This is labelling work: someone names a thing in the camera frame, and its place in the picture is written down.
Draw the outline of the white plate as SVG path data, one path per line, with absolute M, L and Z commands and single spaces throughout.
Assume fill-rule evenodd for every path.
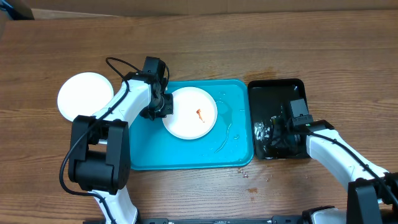
M 91 116 L 113 98 L 111 82 L 94 72 L 83 72 L 69 78 L 57 96 L 61 115 L 73 121 L 78 115 Z
M 175 90 L 173 114 L 162 119 L 166 130 L 173 136 L 184 139 L 198 139 L 214 127 L 218 109 L 213 97 L 197 87 L 183 87 Z

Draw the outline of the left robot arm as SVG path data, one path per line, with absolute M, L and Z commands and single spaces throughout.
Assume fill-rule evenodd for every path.
M 146 57 L 141 70 L 134 68 L 121 78 L 121 89 L 103 109 L 73 120 L 59 182 L 71 195 L 95 198 L 103 223 L 140 223 L 126 187 L 129 128 L 138 116 L 153 121 L 173 113 L 173 96 L 165 92 L 170 72 L 161 59 Z

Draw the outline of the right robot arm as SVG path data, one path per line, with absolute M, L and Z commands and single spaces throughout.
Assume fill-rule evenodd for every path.
M 397 174 L 353 149 L 327 121 L 315 121 L 303 98 L 285 101 L 271 118 L 268 146 L 278 158 L 305 154 L 317 160 L 345 188 L 346 210 L 305 210 L 300 223 L 397 223 Z

